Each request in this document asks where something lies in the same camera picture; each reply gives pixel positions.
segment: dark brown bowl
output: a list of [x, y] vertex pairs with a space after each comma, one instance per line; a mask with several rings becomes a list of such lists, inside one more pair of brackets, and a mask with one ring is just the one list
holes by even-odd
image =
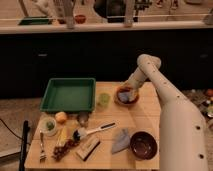
[[157, 153], [157, 143], [147, 132], [136, 132], [130, 139], [130, 147], [138, 159], [152, 159]]

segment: black cord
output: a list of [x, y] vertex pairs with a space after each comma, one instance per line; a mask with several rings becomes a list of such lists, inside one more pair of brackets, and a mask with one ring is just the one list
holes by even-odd
[[14, 132], [7, 126], [7, 124], [3, 121], [3, 119], [0, 118], [0, 120], [1, 120], [1, 122], [4, 124], [4, 126], [5, 126], [14, 136], [16, 136], [18, 139], [20, 139], [20, 140], [23, 141], [23, 138], [21, 138], [21, 137], [18, 136], [16, 133], [14, 133]]

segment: green plastic tray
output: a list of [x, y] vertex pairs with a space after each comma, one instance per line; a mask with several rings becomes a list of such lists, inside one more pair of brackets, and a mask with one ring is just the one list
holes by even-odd
[[94, 78], [52, 78], [48, 82], [40, 110], [47, 113], [91, 113], [94, 104]]
[[47, 17], [25, 17], [19, 25], [48, 25], [51, 21]]

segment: metal fork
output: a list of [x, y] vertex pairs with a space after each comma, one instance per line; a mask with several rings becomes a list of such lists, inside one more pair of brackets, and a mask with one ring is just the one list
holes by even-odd
[[44, 134], [43, 132], [40, 131], [40, 140], [41, 140], [41, 143], [40, 143], [40, 146], [41, 146], [41, 152], [40, 152], [40, 162], [44, 161], [46, 159], [46, 153], [44, 151]]

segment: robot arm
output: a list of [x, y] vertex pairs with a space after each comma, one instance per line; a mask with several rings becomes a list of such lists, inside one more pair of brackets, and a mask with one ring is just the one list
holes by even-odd
[[47, 17], [52, 17], [52, 11], [49, 7], [48, 0], [31, 0], [35, 3], [35, 6], [38, 8], [38, 10], [46, 15]]
[[138, 68], [126, 83], [138, 89], [149, 78], [162, 102], [160, 170], [208, 171], [204, 142], [205, 120], [200, 111], [159, 72], [159, 58], [141, 55], [137, 63]]

